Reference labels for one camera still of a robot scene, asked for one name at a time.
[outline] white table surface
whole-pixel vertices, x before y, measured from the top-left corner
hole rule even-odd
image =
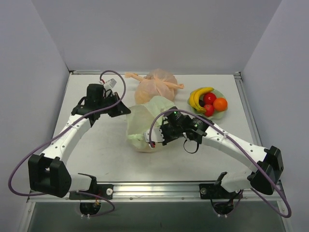
[[[224,94],[229,104],[225,116],[214,122],[227,132],[253,142],[233,75],[175,76],[179,83],[184,84],[184,89],[178,91],[174,101],[179,109],[189,110],[187,99],[194,89],[213,87]],[[123,85],[119,77],[104,75],[105,80],[110,78],[117,81],[114,91],[121,96]],[[79,99],[86,95],[88,84],[98,83],[98,79],[99,75],[70,76],[55,135],[64,127]],[[135,105],[134,91],[138,82],[126,79],[126,84],[123,102],[130,107]],[[221,172],[245,169],[243,164],[212,147],[200,146],[197,153],[189,154],[184,151],[183,142],[181,138],[162,151],[139,153],[126,143],[126,116],[110,118],[102,115],[73,150],[67,169],[71,174],[94,175],[102,182],[216,180]]]

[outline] orange plastic bag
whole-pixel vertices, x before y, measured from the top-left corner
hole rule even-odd
[[[134,95],[136,104],[145,104],[154,96],[162,96],[173,101],[177,89],[183,89],[183,84],[178,84],[173,74],[161,69],[151,71],[144,78],[130,72],[127,72],[125,77],[132,77],[140,82]]]

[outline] plastic bag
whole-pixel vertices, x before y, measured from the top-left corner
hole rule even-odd
[[[149,144],[145,141],[144,132],[149,130],[155,117],[175,104],[162,97],[154,96],[148,103],[135,105],[130,107],[131,113],[126,115],[126,141],[133,145],[133,147],[140,152],[154,152],[162,147],[161,144],[151,149]],[[155,127],[162,124],[162,117],[155,123]]]
[[[144,78],[130,72],[127,72],[125,77],[140,81],[134,95],[136,104],[147,103],[154,96],[162,96],[173,101],[177,89],[183,89],[183,84],[178,85],[173,74],[161,69],[151,71]]]

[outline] tomato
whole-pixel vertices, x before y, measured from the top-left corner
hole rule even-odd
[[[212,105],[214,100],[216,100],[217,97],[214,93],[206,93],[203,97],[203,101],[205,104],[210,104]]]
[[[213,115],[213,113],[214,113],[213,105],[206,104],[206,105],[204,105],[204,108],[206,109],[206,112],[204,114],[206,117],[210,117],[210,116]]]
[[[217,98],[214,102],[213,102],[213,107],[217,110],[217,111],[224,111],[227,109],[227,101],[224,98]]]

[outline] mounting screw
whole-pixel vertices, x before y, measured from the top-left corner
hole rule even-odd
[[[111,195],[112,195],[112,189],[111,189],[111,188],[108,188],[108,189],[106,190],[106,195],[108,195],[108,196],[111,196]]]
[[[207,192],[207,190],[206,190],[206,188],[201,188],[201,194],[203,194],[203,195],[205,195],[206,194],[206,192]]]

